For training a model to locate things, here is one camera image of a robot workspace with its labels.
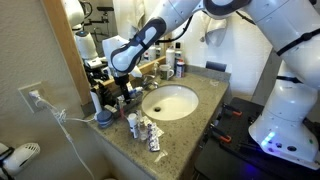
granite countertop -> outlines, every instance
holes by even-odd
[[[191,73],[186,73],[184,78],[162,80],[160,86],[170,84],[179,84],[192,89],[199,98],[199,105],[193,113],[179,120],[158,121],[149,118],[164,131],[164,134],[159,137],[161,148],[159,152],[150,152],[146,142],[133,139],[127,120],[116,120],[106,129],[99,129],[96,122],[89,123],[89,126],[107,142],[156,179],[180,177],[228,88],[228,83]],[[168,155],[155,162],[164,150]]]

